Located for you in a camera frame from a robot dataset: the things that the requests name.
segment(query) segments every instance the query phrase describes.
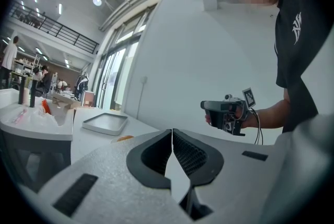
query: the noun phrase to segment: railing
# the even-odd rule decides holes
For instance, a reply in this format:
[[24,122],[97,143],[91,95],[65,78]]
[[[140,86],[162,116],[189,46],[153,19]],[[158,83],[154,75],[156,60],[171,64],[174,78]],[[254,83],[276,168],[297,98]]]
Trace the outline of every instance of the railing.
[[71,28],[68,28],[48,16],[38,13],[36,10],[16,1],[11,1],[9,16],[38,28],[45,33],[66,41],[89,53],[93,53],[95,48],[99,45],[95,41],[79,34]]

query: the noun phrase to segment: black rubber pad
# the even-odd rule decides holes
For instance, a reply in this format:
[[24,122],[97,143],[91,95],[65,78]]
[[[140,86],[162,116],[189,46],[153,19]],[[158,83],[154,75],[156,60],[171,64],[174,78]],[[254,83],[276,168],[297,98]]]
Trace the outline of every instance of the black rubber pad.
[[171,142],[172,131],[167,129],[128,153],[127,168],[142,185],[149,188],[171,188],[171,180],[164,176],[172,153]]
[[97,176],[83,174],[53,205],[58,211],[70,217],[98,180]]
[[192,186],[212,182],[224,165],[223,155],[212,146],[173,129],[173,149]]
[[267,155],[259,154],[258,152],[253,152],[253,151],[244,151],[242,155],[261,161],[266,161],[268,158]]

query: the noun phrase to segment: cable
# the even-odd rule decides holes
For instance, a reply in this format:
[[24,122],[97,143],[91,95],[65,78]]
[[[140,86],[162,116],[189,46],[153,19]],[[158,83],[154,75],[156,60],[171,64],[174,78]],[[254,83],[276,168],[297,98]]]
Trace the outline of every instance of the cable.
[[260,121],[260,117],[259,115],[257,114],[257,112],[251,108],[251,110],[253,111],[253,115],[255,116],[256,120],[257,120],[257,123],[258,123],[258,129],[257,129],[257,137],[256,137],[256,140],[257,140],[257,144],[259,144],[259,141],[260,141],[260,137],[259,137],[259,133],[261,132],[261,138],[262,138],[262,145],[263,145],[263,133],[262,133],[262,129],[261,129],[261,121]]
[[[256,119],[257,125],[258,125],[258,127],[259,127],[259,119],[258,119],[258,117],[257,117],[257,114],[256,114],[256,113],[254,113],[254,112],[252,112],[252,111],[250,111],[250,113],[251,113],[251,114],[253,114],[253,115],[255,116],[255,119]],[[259,137],[259,128],[257,128],[257,136],[256,136],[256,139],[255,139],[255,142],[254,142],[254,144],[256,144],[258,137]]]
[[262,130],[260,129],[261,131],[261,138],[262,138],[262,145],[263,145],[263,134],[262,134]]

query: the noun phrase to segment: window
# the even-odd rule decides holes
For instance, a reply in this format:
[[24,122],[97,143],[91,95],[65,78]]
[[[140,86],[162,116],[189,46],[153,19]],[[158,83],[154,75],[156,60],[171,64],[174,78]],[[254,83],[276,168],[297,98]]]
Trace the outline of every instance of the window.
[[103,67],[99,67],[98,79],[96,84],[94,83],[94,90],[97,90],[97,107],[105,110],[122,108],[125,87],[138,48],[140,33],[147,27],[148,17],[153,9],[154,7],[146,9],[114,31],[104,52],[104,56],[108,56],[108,59],[103,62]]

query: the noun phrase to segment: orange object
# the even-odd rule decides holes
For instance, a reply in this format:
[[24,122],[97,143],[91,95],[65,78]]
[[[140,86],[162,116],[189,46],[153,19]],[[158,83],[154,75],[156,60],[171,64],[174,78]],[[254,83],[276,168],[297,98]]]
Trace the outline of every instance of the orange object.
[[121,142],[123,140],[126,140],[126,139],[130,139],[130,138],[133,138],[133,136],[123,136],[123,137],[120,137],[117,142]]
[[48,113],[48,114],[51,114],[50,107],[48,106],[46,100],[42,101],[42,105],[43,105],[43,107],[45,109],[45,112]]

